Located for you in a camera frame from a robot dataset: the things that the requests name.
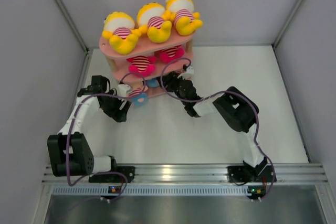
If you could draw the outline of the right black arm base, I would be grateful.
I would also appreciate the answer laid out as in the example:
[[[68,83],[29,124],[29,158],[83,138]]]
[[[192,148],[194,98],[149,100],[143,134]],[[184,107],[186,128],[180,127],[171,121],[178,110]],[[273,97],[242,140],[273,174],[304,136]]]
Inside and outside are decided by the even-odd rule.
[[[267,165],[260,173],[253,168],[243,165],[229,166],[227,171],[229,182],[237,185],[277,181],[276,177],[273,178],[274,172],[270,165]]]

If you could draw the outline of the peach boy plush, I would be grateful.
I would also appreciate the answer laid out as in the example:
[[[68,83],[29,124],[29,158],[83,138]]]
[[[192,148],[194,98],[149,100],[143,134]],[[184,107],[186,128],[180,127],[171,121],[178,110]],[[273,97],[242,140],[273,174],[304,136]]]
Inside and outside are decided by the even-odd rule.
[[[135,107],[145,105],[148,100],[147,93],[142,91],[142,87],[132,88],[132,91],[128,94],[128,97],[130,98],[130,102]]]

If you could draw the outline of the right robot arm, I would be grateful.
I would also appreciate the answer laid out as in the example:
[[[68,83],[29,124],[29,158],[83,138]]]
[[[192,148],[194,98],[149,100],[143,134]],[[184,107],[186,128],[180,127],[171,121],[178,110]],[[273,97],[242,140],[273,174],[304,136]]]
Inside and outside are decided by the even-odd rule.
[[[238,133],[240,146],[244,153],[243,163],[228,167],[231,183],[244,185],[249,182],[271,182],[274,171],[268,165],[267,157],[260,151],[256,141],[258,133],[259,108],[235,87],[229,87],[225,93],[210,98],[201,98],[196,93],[188,74],[170,72],[158,78],[161,88],[176,95],[184,105],[187,114],[199,118],[208,114],[219,114],[227,125]]]

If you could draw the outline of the yellow frog plush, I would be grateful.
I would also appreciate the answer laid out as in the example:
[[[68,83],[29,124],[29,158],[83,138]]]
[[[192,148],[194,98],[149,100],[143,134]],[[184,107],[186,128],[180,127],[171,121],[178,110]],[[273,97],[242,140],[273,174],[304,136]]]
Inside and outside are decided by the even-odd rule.
[[[150,41],[163,43],[171,35],[172,23],[170,15],[163,5],[152,2],[143,5],[137,14],[137,25],[142,34],[146,34]]]
[[[102,37],[121,55],[129,54],[142,36],[133,18],[124,12],[112,12],[103,22]]]
[[[165,0],[165,3],[179,35],[188,36],[202,27],[203,21],[200,20],[200,14],[195,12],[192,0]]]

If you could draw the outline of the peach boy plush mid-right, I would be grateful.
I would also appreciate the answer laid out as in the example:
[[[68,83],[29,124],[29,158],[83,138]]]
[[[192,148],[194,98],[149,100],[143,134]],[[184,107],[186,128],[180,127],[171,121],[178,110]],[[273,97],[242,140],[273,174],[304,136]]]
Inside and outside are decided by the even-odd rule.
[[[152,79],[146,80],[146,81],[145,81],[145,84],[146,84],[146,86],[149,87],[149,88],[156,88],[156,87],[159,87],[159,86],[160,86],[160,84],[159,84],[157,78],[152,78]]]

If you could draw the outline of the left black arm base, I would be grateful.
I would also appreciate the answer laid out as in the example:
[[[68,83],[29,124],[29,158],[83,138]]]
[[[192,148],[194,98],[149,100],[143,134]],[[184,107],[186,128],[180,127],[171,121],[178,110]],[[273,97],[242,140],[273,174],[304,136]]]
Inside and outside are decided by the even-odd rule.
[[[89,183],[130,183],[134,177],[134,166],[118,166],[116,171],[101,172],[90,176]]]

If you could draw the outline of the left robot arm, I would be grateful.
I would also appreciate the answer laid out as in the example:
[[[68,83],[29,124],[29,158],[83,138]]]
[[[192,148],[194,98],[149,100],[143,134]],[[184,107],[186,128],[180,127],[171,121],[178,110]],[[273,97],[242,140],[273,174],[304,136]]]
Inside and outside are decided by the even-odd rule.
[[[76,103],[65,125],[50,135],[47,148],[53,175],[86,176],[100,173],[108,182],[117,179],[119,170],[113,156],[95,156],[86,138],[91,120],[102,111],[116,122],[125,122],[131,102],[126,99],[131,86],[120,83],[110,88],[104,76],[93,76],[91,84],[77,93]]]

